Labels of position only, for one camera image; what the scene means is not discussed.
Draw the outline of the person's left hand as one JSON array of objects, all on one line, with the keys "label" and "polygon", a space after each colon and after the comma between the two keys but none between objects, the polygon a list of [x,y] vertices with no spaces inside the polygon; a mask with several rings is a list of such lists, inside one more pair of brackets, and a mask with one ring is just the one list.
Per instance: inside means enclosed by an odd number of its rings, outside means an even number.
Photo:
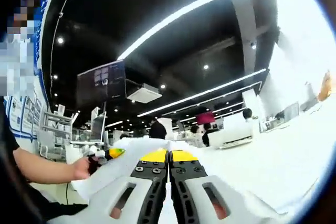
[{"label": "person's left hand", "polygon": [[89,178],[99,167],[97,157],[82,157],[71,164],[73,170],[72,180],[83,180]]}]

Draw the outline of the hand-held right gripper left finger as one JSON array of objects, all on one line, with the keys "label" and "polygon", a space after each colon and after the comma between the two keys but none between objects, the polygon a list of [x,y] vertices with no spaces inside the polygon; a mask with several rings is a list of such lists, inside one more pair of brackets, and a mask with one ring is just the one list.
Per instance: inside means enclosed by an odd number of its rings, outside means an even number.
[{"label": "hand-held right gripper left finger", "polygon": [[157,151],[137,163],[130,176],[113,180],[94,193],[88,207],[49,223],[159,223],[166,198],[167,151]]}]

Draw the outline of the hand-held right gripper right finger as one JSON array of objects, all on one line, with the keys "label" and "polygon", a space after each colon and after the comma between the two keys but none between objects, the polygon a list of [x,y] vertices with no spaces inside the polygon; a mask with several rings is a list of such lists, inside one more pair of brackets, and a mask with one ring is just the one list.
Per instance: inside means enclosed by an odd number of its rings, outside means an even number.
[{"label": "hand-held right gripper right finger", "polygon": [[187,151],[170,151],[170,181],[178,223],[279,223],[255,213],[239,191],[208,175]]}]

